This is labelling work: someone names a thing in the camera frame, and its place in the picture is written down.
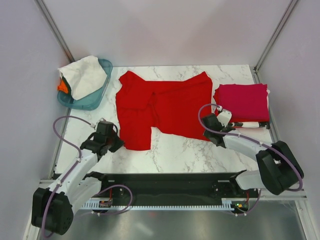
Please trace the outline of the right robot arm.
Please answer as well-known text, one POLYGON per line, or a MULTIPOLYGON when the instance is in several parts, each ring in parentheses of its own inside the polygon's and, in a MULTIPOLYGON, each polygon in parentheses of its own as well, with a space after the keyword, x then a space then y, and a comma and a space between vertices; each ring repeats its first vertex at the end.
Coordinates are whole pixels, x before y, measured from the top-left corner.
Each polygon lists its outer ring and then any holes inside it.
POLYGON ((217 147, 233 150, 257 163, 258 170, 244 170, 232 177, 229 191, 233 196, 240 197, 249 189, 266 189, 273 195, 303 189, 304 173, 285 142, 267 144, 232 127, 223 127, 213 113, 198 120, 205 129, 203 135, 217 147))

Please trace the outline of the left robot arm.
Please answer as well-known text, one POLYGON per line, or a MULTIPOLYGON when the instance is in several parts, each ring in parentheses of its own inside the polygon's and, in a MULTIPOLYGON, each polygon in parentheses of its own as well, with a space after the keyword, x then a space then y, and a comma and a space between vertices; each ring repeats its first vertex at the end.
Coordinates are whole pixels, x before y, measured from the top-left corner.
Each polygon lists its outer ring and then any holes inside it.
POLYGON ((106 196, 108 182, 87 176, 107 153, 116 152, 124 145, 115 130, 93 132, 78 148, 78 156, 48 187, 39 187, 33 194, 31 224, 51 235, 64 235, 76 212, 94 195, 106 196))

